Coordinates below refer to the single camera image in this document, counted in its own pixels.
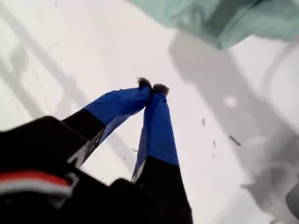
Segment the gripper finger blue taped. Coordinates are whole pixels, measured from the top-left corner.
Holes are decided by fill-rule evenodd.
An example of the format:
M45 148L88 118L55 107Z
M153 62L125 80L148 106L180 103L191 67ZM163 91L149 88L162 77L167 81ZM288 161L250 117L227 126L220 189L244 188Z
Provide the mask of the gripper finger blue taped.
M143 127L132 181L160 197L185 199L178 154L166 96L168 87L153 86L143 115Z
M66 126L87 140L68 159L69 165L79 168L117 127L146 106L151 94L150 82L140 77L137 87L107 92L63 119Z

